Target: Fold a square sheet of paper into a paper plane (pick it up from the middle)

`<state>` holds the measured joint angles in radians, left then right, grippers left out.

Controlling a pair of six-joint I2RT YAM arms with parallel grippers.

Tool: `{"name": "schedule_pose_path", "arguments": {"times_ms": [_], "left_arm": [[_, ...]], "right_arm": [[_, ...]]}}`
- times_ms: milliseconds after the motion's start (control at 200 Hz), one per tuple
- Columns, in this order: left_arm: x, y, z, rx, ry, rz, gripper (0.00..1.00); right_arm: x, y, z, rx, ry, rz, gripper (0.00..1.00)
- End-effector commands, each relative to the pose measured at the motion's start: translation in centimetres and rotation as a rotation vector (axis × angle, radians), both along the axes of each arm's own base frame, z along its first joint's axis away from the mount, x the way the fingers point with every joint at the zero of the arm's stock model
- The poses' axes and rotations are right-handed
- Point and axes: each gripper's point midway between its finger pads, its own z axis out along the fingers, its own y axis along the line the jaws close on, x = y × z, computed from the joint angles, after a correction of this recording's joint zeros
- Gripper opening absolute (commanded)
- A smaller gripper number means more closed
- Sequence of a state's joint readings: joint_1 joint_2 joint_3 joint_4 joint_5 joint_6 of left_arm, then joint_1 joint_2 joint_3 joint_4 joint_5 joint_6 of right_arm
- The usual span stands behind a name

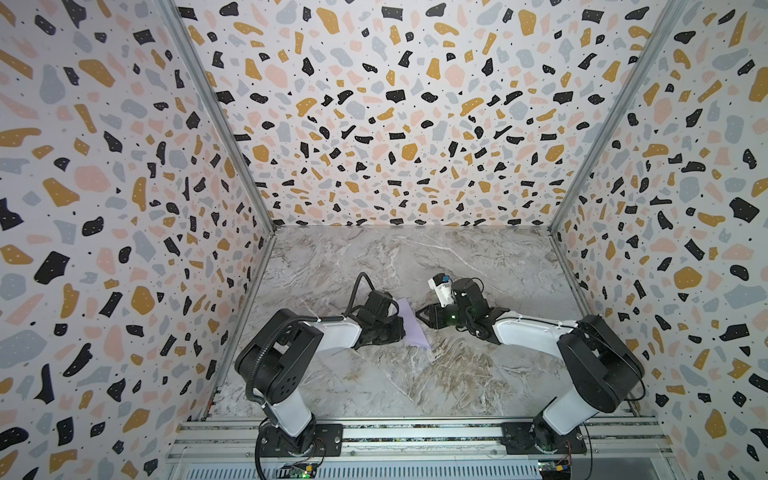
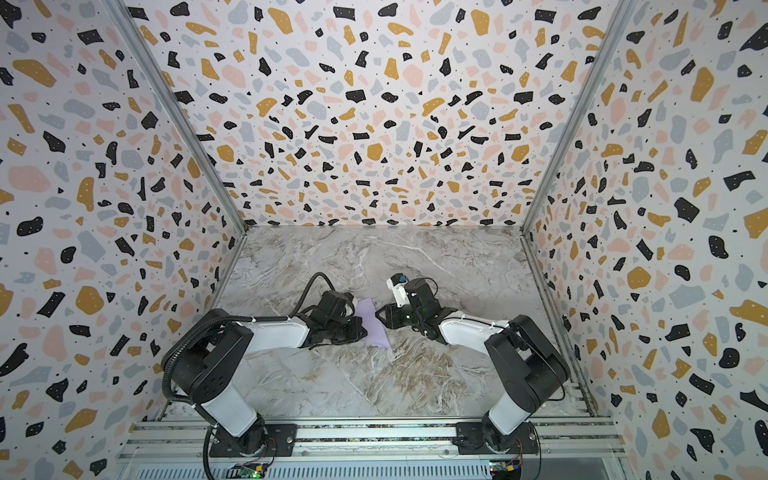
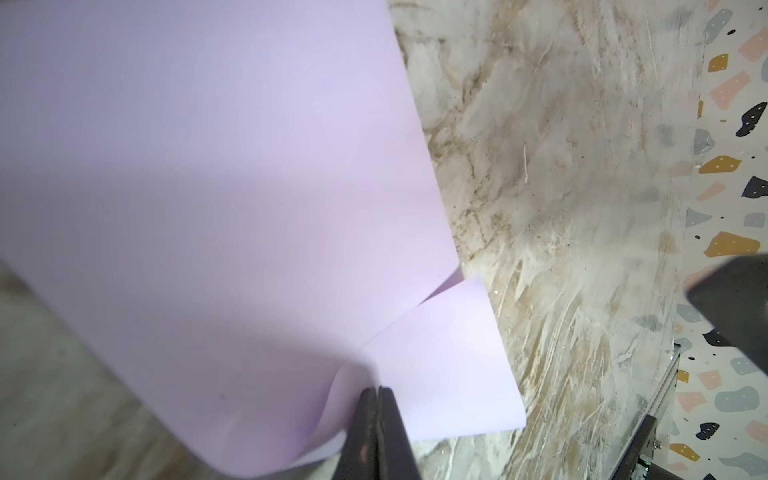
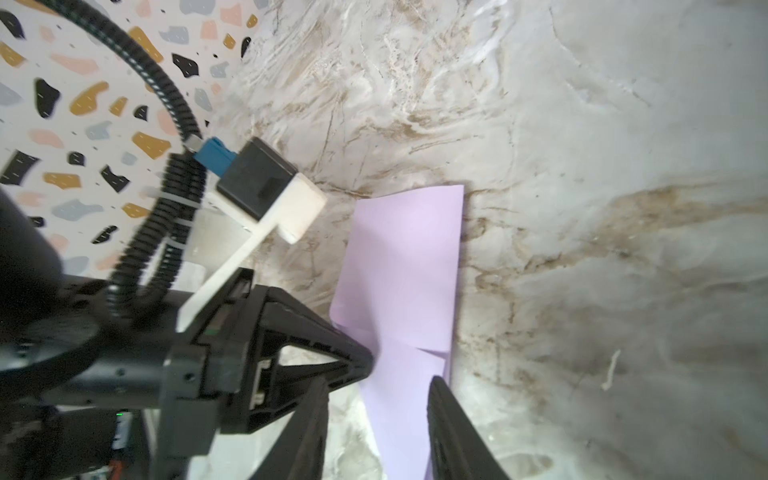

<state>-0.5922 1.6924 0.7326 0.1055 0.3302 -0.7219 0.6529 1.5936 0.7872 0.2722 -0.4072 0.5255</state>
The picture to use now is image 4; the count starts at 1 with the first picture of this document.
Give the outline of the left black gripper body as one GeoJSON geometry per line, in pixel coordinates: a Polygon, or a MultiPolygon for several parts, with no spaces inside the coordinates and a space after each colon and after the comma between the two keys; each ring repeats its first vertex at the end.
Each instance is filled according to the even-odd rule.
{"type": "Polygon", "coordinates": [[[254,329],[264,296],[252,280],[252,270],[236,269],[181,333],[180,294],[136,327],[110,325],[102,282],[77,282],[2,342],[1,401],[156,410],[158,425],[145,430],[148,476],[182,479],[216,434],[258,427],[254,329]]]}

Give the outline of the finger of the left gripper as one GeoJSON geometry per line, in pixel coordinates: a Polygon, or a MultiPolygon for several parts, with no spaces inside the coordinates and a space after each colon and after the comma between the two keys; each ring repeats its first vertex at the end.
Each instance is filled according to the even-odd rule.
{"type": "Polygon", "coordinates": [[[335,391],[367,378],[371,351],[286,291],[256,286],[238,318],[250,335],[236,393],[236,432],[253,433],[293,412],[315,379],[335,391]]]}

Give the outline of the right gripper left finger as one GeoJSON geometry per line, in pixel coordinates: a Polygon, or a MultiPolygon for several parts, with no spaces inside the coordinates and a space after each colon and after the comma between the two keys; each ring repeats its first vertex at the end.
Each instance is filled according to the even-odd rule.
{"type": "Polygon", "coordinates": [[[313,380],[290,421],[251,479],[322,478],[328,432],[328,401],[326,380],[313,380]]]}

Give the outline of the lilac square paper sheet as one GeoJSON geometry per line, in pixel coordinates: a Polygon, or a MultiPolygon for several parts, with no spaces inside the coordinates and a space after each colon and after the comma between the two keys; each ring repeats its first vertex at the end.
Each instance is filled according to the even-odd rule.
{"type": "Polygon", "coordinates": [[[390,479],[427,476],[427,395],[450,373],[463,206],[463,186],[451,185],[353,212],[330,317],[374,355],[360,391],[390,479]]]}

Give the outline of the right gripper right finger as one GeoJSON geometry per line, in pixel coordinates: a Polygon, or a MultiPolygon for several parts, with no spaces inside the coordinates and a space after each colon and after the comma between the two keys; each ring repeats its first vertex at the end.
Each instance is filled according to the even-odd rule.
{"type": "Polygon", "coordinates": [[[427,419],[435,480],[509,479],[439,376],[430,382],[427,419]]]}

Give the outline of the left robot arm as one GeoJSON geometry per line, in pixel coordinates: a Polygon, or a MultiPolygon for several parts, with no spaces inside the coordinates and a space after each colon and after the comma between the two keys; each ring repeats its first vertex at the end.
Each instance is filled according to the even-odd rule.
{"type": "Polygon", "coordinates": [[[216,434],[288,425],[258,479],[322,475],[330,392],[365,379],[371,352],[290,294],[238,268],[190,327],[173,292],[136,327],[112,324],[103,281],[1,200],[1,475],[182,479],[216,434]]]}

